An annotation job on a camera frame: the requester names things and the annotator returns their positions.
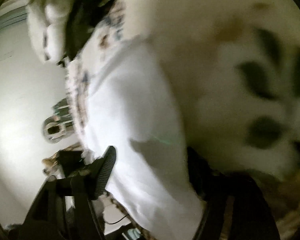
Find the floral bed sheet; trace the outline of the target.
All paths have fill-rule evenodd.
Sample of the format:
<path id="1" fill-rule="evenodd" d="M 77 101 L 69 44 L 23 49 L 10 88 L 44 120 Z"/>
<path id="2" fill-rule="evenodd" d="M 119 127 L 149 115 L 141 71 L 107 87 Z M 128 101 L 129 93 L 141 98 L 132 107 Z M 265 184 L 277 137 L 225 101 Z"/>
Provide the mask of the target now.
<path id="1" fill-rule="evenodd" d="M 146 42 L 179 111 L 189 182 L 220 239 L 300 239 L 300 10 L 293 0 L 116 0 L 68 66 L 85 142 L 91 78 Z"/>

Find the black garment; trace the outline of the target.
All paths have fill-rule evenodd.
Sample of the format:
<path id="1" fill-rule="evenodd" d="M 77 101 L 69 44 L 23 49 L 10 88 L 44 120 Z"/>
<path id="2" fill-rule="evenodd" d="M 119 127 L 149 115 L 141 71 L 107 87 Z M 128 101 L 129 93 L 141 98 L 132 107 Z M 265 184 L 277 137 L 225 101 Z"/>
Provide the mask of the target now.
<path id="1" fill-rule="evenodd" d="M 65 58 L 74 59 L 91 36 L 94 28 L 110 11 L 115 0 L 57 0 L 55 24 L 55 64 L 63 65 Z"/>

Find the white t-shirt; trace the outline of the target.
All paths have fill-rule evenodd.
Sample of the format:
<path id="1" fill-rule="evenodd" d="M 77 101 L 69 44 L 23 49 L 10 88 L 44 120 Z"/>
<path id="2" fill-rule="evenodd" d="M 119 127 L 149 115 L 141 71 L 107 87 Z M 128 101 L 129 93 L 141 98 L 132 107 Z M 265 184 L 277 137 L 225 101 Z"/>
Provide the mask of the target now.
<path id="1" fill-rule="evenodd" d="M 203 206 L 187 174 L 179 111 L 151 47 L 123 43 L 90 80 L 85 142 L 116 149 L 107 190 L 156 239 L 193 239 Z"/>

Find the beige undergarment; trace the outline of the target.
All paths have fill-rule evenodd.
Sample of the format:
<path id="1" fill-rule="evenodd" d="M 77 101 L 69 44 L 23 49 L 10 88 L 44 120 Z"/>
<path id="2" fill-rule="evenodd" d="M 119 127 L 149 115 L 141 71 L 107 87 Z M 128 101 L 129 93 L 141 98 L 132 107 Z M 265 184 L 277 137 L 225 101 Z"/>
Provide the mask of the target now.
<path id="1" fill-rule="evenodd" d="M 34 52 L 42 63 L 65 55 L 66 25 L 74 0 L 26 0 L 27 26 Z"/>

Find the white mug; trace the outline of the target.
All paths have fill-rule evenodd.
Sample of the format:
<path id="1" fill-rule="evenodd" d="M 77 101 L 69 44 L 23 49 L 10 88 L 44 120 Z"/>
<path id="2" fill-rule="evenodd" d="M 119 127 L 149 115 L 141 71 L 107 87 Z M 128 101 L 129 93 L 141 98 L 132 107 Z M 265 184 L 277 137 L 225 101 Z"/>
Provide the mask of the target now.
<path id="1" fill-rule="evenodd" d="M 42 124 L 42 135 L 51 144 L 56 144 L 66 136 L 65 125 L 58 116 L 50 116 Z"/>

